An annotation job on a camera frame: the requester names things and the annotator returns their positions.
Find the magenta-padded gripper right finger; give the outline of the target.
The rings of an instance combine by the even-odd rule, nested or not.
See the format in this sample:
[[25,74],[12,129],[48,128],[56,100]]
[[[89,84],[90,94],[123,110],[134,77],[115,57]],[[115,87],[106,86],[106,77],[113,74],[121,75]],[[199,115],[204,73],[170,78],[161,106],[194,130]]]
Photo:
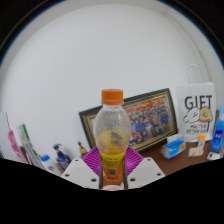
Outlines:
[[151,157],[143,157],[128,148],[124,157],[124,188],[140,188],[163,178],[165,174]]

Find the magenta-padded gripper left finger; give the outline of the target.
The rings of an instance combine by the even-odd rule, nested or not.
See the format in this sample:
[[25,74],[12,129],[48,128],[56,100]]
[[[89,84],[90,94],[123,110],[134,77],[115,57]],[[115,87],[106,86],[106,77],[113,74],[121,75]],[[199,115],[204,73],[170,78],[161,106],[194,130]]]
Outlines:
[[74,158],[62,174],[62,178],[84,188],[99,189],[101,157],[98,149],[91,149],[82,158]]

